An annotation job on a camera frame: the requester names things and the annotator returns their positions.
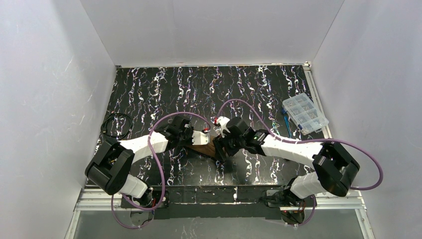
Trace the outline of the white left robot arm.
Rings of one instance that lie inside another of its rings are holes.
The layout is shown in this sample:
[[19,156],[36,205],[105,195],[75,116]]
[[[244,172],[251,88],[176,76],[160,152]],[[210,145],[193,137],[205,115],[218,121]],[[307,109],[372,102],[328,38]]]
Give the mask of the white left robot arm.
[[190,119],[175,115],[151,134],[130,140],[105,140],[87,165],[85,175],[109,195],[120,193],[140,199],[150,188],[130,174],[132,164],[178,146],[206,145],[210,141],[206,129],[194,130]]

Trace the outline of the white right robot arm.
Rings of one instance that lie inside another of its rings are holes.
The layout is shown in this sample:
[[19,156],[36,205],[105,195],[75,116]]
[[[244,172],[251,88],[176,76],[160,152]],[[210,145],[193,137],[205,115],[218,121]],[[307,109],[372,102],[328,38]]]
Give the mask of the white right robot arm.
[[220,128],[220,135],[213,140],[219,160],[244,149],[251,154],[294,161],[313,170],[284,186],[281,193],[284,199],[300,200],[323,192],[345,197],[360,169],[357,161],[338,142],[288,140],[271,135],[266,129],[254,130],[239,117],[218,117],[214,125]]

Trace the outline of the brown woven cloth napkin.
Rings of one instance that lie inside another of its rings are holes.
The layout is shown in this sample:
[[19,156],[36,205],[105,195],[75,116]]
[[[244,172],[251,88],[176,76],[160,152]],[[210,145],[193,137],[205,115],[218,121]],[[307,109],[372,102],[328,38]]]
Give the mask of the brown woven cloth napkin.
[[221,139],[221,134],[212,135],[201,131],[194,131],[192,144],[186,145],[185,148],[214,160],[226,161],[228,154],[220,141]]

